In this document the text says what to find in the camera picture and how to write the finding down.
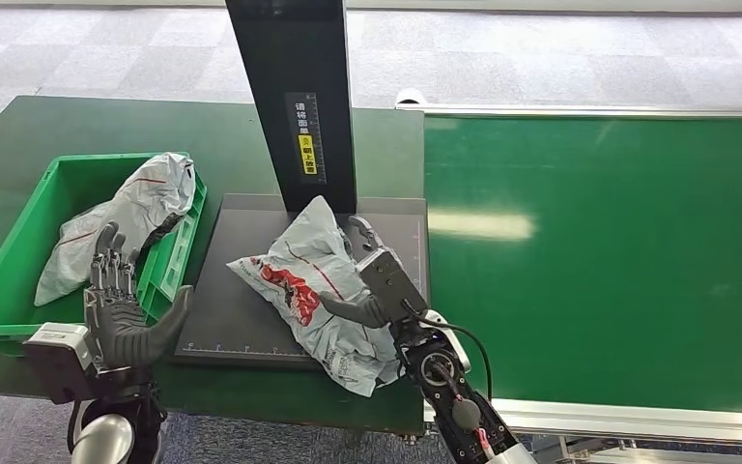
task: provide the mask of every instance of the warning label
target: warning label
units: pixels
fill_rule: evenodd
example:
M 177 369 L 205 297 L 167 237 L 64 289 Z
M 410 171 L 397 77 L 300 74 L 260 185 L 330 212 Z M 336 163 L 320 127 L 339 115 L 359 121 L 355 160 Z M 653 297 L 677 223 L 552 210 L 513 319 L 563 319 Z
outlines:
M 300 158 L 302 159 L 302 172 L 306 174 L 317 174 L 317 162 L 314 158 L 314 140 L 311 135 L 298 135 L 300 143 Z

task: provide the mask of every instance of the plastic bag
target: plastic bag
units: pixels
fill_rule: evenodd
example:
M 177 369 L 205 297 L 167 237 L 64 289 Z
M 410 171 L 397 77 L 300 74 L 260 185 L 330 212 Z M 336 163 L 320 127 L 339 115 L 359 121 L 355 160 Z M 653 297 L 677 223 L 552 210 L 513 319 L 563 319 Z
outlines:
M 76 290 L 89 277 L 98 231 L 110 220 L 118 223 L 127 240 L 123 253 L 141 249 L 150 234 L 166 232 L 189 210 L 194 198 L 191 159 L 163 153 L 148 159 L 124 182 L 115 196 L 70 219 L 60 229 L 61 239 L 43 268 L 35 305 L 46 305 Z
M 295 340 L 331 379 L 351 392 L 371 396 L 378 386 L 399 378 L 388 328 L 367 329 L 331 316 L 317 295 L 329 291 L 347 301 L 367 295 L 355 264 L 331 208 L 318 196 L 267 254 L 227 266 L 277 308 Z

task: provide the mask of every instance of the scale platform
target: scale platform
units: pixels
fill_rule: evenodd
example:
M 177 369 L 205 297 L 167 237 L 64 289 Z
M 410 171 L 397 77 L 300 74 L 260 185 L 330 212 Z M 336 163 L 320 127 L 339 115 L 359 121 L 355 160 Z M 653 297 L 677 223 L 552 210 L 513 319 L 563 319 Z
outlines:
M 360 198 L 357 214 L 367 219 L 383 242 L 393 247 L 406 273 L 427 299 L 428 253 L 424 199 Z M 193 310 L 172 358 L 177 363 L 222 364 L 271 369 L 321 369 L 292 337 L 277 310 L 235 275 L 227 263 L 265 254 L 294 220 L 279 195 L 227 194 L 195 287 Z M 367 254 L 347 215 L 337 215 L 347 230 L 356 260 Z

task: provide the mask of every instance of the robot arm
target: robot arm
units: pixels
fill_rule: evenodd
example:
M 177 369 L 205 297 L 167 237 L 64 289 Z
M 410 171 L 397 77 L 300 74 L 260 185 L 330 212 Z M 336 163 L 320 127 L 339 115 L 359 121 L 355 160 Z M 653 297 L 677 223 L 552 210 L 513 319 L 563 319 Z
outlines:
M 24 355 L 55 404 L 74 402 L 68 444 L 74 464 L 157 462 L 160 425 L 151 364 L 178 333 L 191 309 L 192 287 L 152 327 L 135 296 L 134 250 L 110 223 L 100 232 L 89 286 L 86 327 L 46 323 L 23 345 Z
M 367 239 L 363 247 L 372 251 L 357 264 L 371 294 L 357 304 L 322 294 L 324 308 L 369 328 L 389 324 L 397 356 L 434 408 L 437 428 L 457 464 L 535 464 L 488 399 L 466 381 L 471 363 L 454 326 L 428 307 L 370 224 L 360 217 L 351 223 Z

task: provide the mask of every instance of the black stand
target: black stand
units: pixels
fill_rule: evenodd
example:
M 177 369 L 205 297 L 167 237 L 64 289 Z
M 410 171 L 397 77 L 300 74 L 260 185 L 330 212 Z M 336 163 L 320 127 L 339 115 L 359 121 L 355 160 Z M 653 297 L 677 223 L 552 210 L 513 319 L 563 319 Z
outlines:
M 357 207 L 342 0 L 226 0 L 288 211 Z

